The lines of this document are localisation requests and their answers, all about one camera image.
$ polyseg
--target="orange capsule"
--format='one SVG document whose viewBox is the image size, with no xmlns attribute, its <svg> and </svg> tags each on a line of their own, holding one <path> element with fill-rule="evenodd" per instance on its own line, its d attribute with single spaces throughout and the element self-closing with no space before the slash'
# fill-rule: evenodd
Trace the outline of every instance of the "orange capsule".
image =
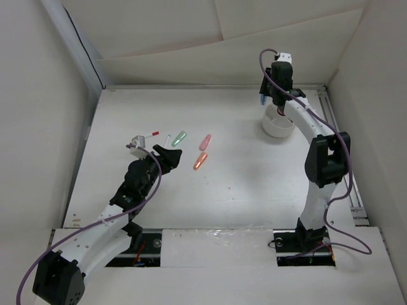
<svg viewBox="0 0 407 305">
<path fill-rule="evenodd" d="M 201 167 L 202 163 L 205 162 L 206 158 L 208 158 L 208 154 L 207 154 L 206 152 L 203 152 L 203 153 L 199 156 L 199 158 L 197 159 L 197 162 L 195 162 L 195 164 L 194 164 L 194 166 L 193 166 L 193 169 L 194 169 L 194 170 L 198 170 L 198 169 Z"/>
</svg>

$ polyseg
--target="screw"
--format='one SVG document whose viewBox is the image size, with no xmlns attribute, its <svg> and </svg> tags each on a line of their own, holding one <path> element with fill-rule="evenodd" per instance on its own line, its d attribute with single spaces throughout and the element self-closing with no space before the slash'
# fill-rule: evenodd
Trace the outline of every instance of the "screw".
<svg viewBox="0 0 407 305">
<path fill-rule="evenodd" d="M 161 240 L 154 240 L 153 241 L 153 247 L 161 248 Z"/>
<path fill-rule="evenodd" d="M 277 238 L 275 239 L 275 241 L 274 241 L 274 244 L 275 244 L 277 247 L 282 247 L 282 238 L 281 238 L 281 237 L 277 237 Z"/>
</svg>

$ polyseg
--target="red wire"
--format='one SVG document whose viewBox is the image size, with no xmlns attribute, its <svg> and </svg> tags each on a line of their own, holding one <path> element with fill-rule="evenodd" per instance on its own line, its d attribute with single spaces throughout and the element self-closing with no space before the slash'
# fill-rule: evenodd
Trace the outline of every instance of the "red wire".
<svg viewBox="0 0 407 305">
<path fill-rule="evenodd" d="M 135 257 L 135 259 L 134 259 L 134 261 L 133 261 L 133 266 L 134 266 L 135 263 L 139 260 L 140 253 L 144 250 L 145 247 L 146 247 L 146 242 L 144 241 L 144 242 L 141 244 L 140 250 L 138 251 L 137 256 Z"/>
</svg>

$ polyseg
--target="white wall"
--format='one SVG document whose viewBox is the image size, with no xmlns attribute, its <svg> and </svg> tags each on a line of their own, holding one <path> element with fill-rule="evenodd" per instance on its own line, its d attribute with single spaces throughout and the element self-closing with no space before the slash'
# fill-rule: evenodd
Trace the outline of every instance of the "white wall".
<svg viewBox="0 0 407 305">
<path fill-rule="evenodd" d="M 86 99 L 40 1 L 0 1 L 0 229 L 60 224 Z"/>
<path fill-rule="evenodd" d="M 407 2 L 372 0 L 329 85 L 355 176 L 407 296 Z"/>
</svg>

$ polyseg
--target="pink capsule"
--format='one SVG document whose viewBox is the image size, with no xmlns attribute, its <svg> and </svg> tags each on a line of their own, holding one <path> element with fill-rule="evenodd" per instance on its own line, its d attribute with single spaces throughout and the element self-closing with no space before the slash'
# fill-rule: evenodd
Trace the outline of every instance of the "pink capsule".
<svg viewBox="0 0 407 305">
<path fill-rule="evenodd" d="M 212 138 L 212 135 L 207 135 L 207 136 L 204 138 L 204 140 L 202 141 L 201 145 L 199 146 L 199 150 L 200 150 L 200 151 L 206 150 L 206 148 L 207 148 L 208 145 L 209 145 L 209 142 L 210 142 L 211 138 Z"/>
</svg>

